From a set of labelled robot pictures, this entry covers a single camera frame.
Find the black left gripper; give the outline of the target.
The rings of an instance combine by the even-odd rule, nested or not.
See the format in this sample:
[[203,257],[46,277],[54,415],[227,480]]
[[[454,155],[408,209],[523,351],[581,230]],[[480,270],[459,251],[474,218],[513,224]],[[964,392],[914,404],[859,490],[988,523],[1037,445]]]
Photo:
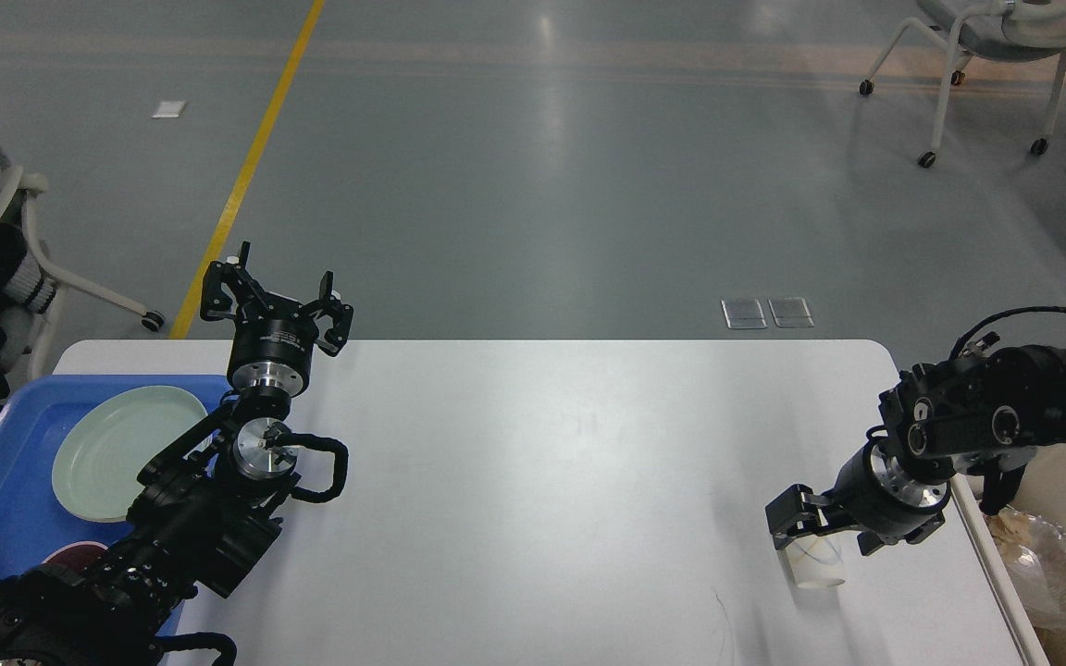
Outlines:
[[235,322],[226,379],[233,389],[269,385],[297,397],[309,387],[314,347],[338,357],[350,338],[354,308],[335,290],[333,271],[320,278],[313,300],[269,294],[248,270],[251,245],[208,263],[201,282],[199,319]]

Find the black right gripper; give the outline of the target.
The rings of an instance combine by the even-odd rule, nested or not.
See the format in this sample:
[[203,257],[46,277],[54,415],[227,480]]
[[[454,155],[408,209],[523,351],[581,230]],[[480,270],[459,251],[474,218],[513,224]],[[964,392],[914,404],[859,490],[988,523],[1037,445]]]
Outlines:
[[870,441],[842,465],[829,494],[794,484],[768,503],[765,517],[777,552],[805,536],[854,531],[868,556],[900,541],[921,545],[944,525],[951,499],[948,482],[912,480],[879,441]]

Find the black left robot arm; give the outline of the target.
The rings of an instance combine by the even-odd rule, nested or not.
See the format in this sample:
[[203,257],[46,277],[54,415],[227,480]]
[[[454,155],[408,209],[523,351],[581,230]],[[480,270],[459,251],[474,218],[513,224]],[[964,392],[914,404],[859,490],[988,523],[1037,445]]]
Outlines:
[[81,572],[43,563],[0,581],[0,665],[156,665],[210,649],[232,665],[226,634],[162,635],[200,587],[223,598],[282,534],[287,500],[342,493],[350,452],[335,438],[285,423],[309,387],[314,351],[348,344],[353,307],[326,271],[313,300],[264,290],[251,277],[249,243],[213,261],[201,282],[204,321],[231,320],[228,391],[211,413],[145,460],[126,514],[130,533]]

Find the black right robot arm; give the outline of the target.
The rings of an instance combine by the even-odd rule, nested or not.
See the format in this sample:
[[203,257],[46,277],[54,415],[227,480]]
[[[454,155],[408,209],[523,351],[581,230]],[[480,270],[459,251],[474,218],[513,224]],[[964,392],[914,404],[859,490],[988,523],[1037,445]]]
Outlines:
[[944,525],[959,475],[982,480],[980,511],[1008,506],[1037,452],[1066,444],[1066,347],[999,346],[991,326],[1010,316],[1014,309],[978,322],[942,362],[901,371],[877,397],[879,423],[829,489],[796,484],[768,503],[773,547],[842,532],[866,556],[922,543]]

